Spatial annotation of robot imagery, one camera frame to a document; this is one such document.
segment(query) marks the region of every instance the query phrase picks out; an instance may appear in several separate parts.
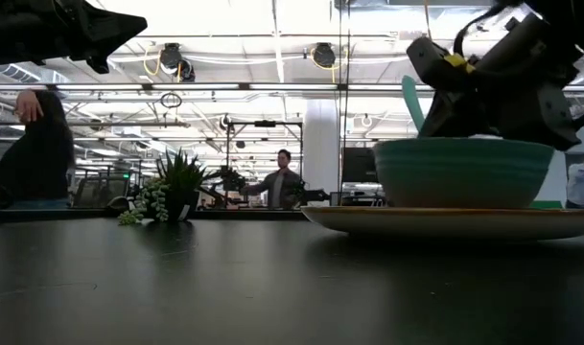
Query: plate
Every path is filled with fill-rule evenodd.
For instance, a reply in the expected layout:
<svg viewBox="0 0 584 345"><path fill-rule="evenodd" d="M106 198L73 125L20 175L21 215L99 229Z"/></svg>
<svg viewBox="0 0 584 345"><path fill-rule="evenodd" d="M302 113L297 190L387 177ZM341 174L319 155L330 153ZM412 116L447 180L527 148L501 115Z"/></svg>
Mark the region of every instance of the plate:
<svg viewBox="0 0 584 345"><path fill-rule="evenodd" d="M312 222L350 234L534 241L584 235L584 210L303 207Z"/></svg>

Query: white pillar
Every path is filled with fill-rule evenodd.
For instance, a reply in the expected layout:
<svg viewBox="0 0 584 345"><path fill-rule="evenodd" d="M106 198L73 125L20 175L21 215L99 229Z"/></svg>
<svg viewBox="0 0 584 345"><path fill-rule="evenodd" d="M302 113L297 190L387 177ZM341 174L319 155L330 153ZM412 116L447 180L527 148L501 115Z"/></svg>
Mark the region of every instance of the white pillar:
<svg viewBox="0 0 584 345"><path fill-rule="evenodd" d="M567 163L562 151L556 151L549 164L548 175L536 201L560 201L564 207L567 202Z"/></svg>
<svg viewBox="0 0 584 345"><path fill-rule="evenodd" d="M307 189L339 190L339 112L334 100L308 100L304 115L304 164Z"/></svg>

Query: person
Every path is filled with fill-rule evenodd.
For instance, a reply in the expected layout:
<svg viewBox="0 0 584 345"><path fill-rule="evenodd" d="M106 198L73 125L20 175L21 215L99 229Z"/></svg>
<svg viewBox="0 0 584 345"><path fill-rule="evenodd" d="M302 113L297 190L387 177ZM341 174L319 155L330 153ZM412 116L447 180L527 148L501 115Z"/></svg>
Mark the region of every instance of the person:
<svg viewBox="0 0 584 345"><path fill-rule="evenodd" d="M567 184L567 208L584 207L584 162L571 164Z"/></svg>
<svg viewBox="0 0 584 345"><path fill-rule="evenodd" d="M200 202L200 205L197 208L198 211L206 211L206 199L203 199Z"/></svg>
<svg viewBox="0 0 584 345"><path fill-rule="evenodd" d="M61 100L49 91L23 91L15 114L25 133L0 160L0 185L10 192L14 208L67 207L74 140Z"/></svg>
<svg viewBox="0 0 584 345"><path fill-rule="evenodd" d="M281 149L277 156L279 170L266 176L261 183L241 189L242 195L256 196L265 191L269 192L270 209L290 210L297 203L294 189L300 183L300 175L289 168L292 154L286 149Z"/></svg>

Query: jeans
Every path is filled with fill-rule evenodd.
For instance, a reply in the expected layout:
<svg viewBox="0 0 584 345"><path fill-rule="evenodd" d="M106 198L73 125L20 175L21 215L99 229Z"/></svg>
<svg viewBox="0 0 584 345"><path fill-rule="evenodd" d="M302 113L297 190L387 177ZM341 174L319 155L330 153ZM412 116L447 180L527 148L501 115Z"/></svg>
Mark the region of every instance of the jeans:
<svg viewBox="0 0 584 345"><path fill-rule="evenodd" d="M17 201L9 210L65 210L68 199Z"/></svg>

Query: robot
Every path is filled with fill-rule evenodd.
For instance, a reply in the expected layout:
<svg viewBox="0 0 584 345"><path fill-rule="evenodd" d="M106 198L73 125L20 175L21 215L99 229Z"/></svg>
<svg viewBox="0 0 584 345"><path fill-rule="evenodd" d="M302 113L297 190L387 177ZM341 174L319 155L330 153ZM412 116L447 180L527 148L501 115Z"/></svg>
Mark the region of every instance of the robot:
<svg viewBox="0 0 584 345"><path fill-rule="evenodd" d="M0 0L0 65L70 57L106 74L108 56L147 26L84 0Z"/></svg>
<svg viewBox="0 0 584 345"><path fill-rule="evenodd" d="M526 1L537 14L512 19L508 34L484 57L464 56L471 25L522 3L497 1L458 33L453 54L427 37L411 43L407 54L415 71L435 90L418 137L491 134L562 151L581 143L576 132L584 115L572 117L563 88L584 56L584 0Z"/></svg>

